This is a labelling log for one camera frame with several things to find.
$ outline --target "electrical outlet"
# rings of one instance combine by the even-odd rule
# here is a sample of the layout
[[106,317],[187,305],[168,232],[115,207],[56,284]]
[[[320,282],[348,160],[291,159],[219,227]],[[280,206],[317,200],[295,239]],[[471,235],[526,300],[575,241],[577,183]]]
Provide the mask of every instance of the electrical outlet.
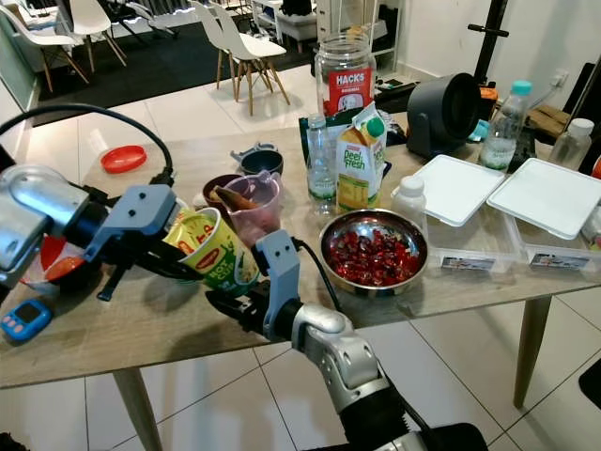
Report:
[[565,81],[570,73],[564,69],[556,69],[553,77],[551,78],[551,86],[554,87],[563,87],[565,85]]

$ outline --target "glass jar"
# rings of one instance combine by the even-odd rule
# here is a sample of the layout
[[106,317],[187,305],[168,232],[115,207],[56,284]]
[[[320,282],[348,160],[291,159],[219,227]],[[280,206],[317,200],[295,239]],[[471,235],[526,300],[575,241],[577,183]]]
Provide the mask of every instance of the glass jar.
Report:
[[374,99],[376,59],[369,38],[340,33],[319,45],[316,55],[317,105],[325,117],[363,108]]

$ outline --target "wooden chair leg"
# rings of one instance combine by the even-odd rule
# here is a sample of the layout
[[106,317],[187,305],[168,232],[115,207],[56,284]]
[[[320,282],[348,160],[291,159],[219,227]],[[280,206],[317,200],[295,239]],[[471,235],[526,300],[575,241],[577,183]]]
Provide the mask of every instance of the wooden chair leg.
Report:
[[90,61],[90,72],[94,73],[94,55],[92,54],[92,38],[90,35],[85,36],[85,48],[87,49],[87,59]]
[[265,79],[267,80],[267,83],[270,85],[270,91],[273,92],[273,85],[271,84],[270,73],[268,71],[267,65],[265,64],[265,61],[259,59],[258,64],[261,68],[261,71],[265,74]]
[[113,41],[113,39],[109,36],[109,34],[106,31],[103,31],[102,35],[104,36],[104,38],[108,42],[109,46],[111,46],[111,49],[113,49],[113,53],[116,55],[117,58],[119,58],[119,61],[121,61],[121,64],[124,67],[127,67],[128,65],[126,64],[125,59],[123,59],[123,56],[121,55],[122,51],[116,45],[116,42]]
[[46,75],[46,83],[48,84],[48,89],[50,92],[54,92],[53,90],[53,79],[50,76],[50,68],[48,67],[48,61],[46,60],[46,54],[42,49],[39,49],[41,52],[41,59],[44,62],[44,74]]
[[284,91],[284,87],[282,86],[280,77],[278,77],[278,72],[275,71],[275,68],[273,67],[273,63],[271,61],[268,61],[267,64],[270,66],[271,73],[273,74],[273,79],[275,80],[275,83],[278,84],[278,86],[280,87],[280,90],[282,91],[282,94],[284,94],[285,102],[289,105],[290,99],[288,98],[288,95]]
[[58,46],[58,51],[65,57],[65,59],[67,59],[67,61],[71,65],[71,67],[74,68],[77,73],[79,73],[79,76],[82,77],[82,80],[85,81],[85,84],[89,85],[90,82],[85,77],[84,71],[82,70],[82,68],[79,67],[79,65],[75,61],[73,61],[73,58],[71,58],[69,56],[69,54],[65,51],[65,49],[63,49],[62,47]]
[[236,73],[234,72],[234,56],[230,52],[229,56],[229,76],[232,77],[232,88],[234,89],[234,98],[238,95],[236,94]]
[[253,65],[256,68],[256,71],[259,72],[259,76],[261,77],[261,80],[263,80],[263,83],[265,84],[265,87],[271,91],[271,93],[273,93],[273,87],[271,86],[271,82],[270,82],[270,78],[269,77],[265,77],[265,74],[263,73],[261,67],[259,66],[259,64],[256,61],[253,61]]
[[248,111],[253,115],[253,68],[246,65],[246,78],[248,79]]
[[128,56],[125,54],[125,52],[123,52],[123,49],[121,49],[121,47],[119,47],[119,44],[116,43],[115,37],[109,35],[108,33],[106,35],[110,36],[110,40],[111,40],[111,43],[113,44],[113,47],[116,48],[116,50],[119,52],[119,54],[121,55],[121,57],[123,59],[128,59]]
[[242,79],[242,73],[244,71],[244,62],[240,61],[238,63],[238,82],[236,86],[236,101],[240,98],[240,80]]
[[219,89],[219,82],[222,79],[222,58],[223,52],[220,49],[217,55],[217,89]]

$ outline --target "stainless steel bowl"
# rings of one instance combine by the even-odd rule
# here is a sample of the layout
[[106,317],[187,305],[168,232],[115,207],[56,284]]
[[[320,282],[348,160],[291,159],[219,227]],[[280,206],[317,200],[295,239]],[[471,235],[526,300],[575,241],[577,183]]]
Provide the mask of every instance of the stainless steel bowl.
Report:
[[[372,240],[375,230],[383,234],[395,235],[411,253],[417,253],[421,266],[408,280],[387,287],[370,287],[350,282],[331,268],[329,261],[332,240],[351,231]],[[319,241],[321,259],[332,282],[346,291],[368,297],[392,296],[415,284],[424,273],[428,257],[428,244],[419,227],[392,211],[382,209],[356,210],[337,217],[323,228]]]

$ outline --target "bottle cap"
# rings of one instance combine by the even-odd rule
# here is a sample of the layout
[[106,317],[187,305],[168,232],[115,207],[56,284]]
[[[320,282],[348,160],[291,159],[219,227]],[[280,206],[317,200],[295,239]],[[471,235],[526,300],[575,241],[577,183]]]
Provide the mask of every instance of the bottle cap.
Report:
[[567,131],[574,136],[588,136],[593,131],[594,124],[589,119],[578,117],[567,126]]
[[310,115],[309,116],[309,128],[320,129],[326,126],[326,118],[322,115]]
[[530,96],[532,83],[526,80],[516,80],[511,85],[511,93],[518,96]]
[[384,122],[378,117],[372,117],[367,121],[367,132],[374,138],[384,133]]
[[424,179],[419,176],[403,177],[398,191],[407,197],[419,197],[424,193]]

